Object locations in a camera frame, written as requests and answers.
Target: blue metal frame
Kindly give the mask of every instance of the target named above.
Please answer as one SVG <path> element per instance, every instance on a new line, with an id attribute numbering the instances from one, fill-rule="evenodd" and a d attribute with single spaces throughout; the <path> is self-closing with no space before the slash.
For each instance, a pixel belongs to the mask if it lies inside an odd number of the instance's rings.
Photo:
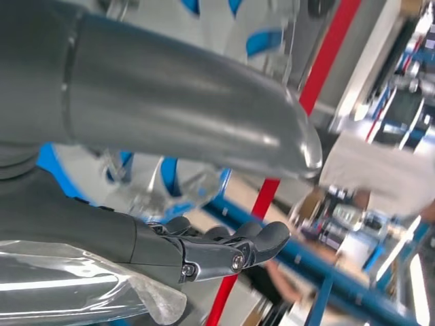
<path id="1" fill-rule="evenodd" d="M 308 317 L 305 321 L 304 326 L 320 325 L 323 313 L 328 304 L 329 294 L 331 294 L 331 290 L 332 290 L 333 283 L 334 282 L 331 277 L 326 278 L 323 281 L 323 284 L 322 284 L 322 287 L 317 294 L 316 301 L 313 304 Z"/>
<path id="2" fill-rule="evenodd" d="M 218 196 L 205 205 L 204 210 L 234 229 L 248 221 L 256 221 L 255 217 L 223 196 Z M 367 289 L 318 258 L 295 240 L 289 240 L 278 258 L 318 289 L 320 289 L 325 280 L 331 280 L 333 285 L 329 302 L 338 305 L 348 314 L 369 321 L 371 325 L 418 325 L 412 313 L 397 311 L 395 305 L 384 294 L 376 289 Z"/>

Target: curved tube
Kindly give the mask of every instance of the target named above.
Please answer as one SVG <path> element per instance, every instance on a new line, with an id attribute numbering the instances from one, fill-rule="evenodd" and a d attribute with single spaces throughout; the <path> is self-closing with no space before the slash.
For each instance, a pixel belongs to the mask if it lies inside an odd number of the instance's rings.
<path id="1" fill-rule="evenodd" d="M 82 143 L 311 177 L 295 96 L 221 56 L 56 1 L 0 5 L 0 141 Z"/>

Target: robotic arm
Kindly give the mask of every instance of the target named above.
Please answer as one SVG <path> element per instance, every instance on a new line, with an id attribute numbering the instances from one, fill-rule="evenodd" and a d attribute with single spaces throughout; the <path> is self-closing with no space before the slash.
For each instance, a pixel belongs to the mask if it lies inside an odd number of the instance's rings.
<path id="1" fill-rule="evenodd" d="M 320 143 L 272 79 L 220 56 L 50 0 L 0 1 L 0 240 L 60 242 L 177 288 L 271 259 L 282 223 L 230 236 L 146 225 L 66 198 L 35 167 L 45 142 L 202 160 L 275 177 L 315 175 Z"/>

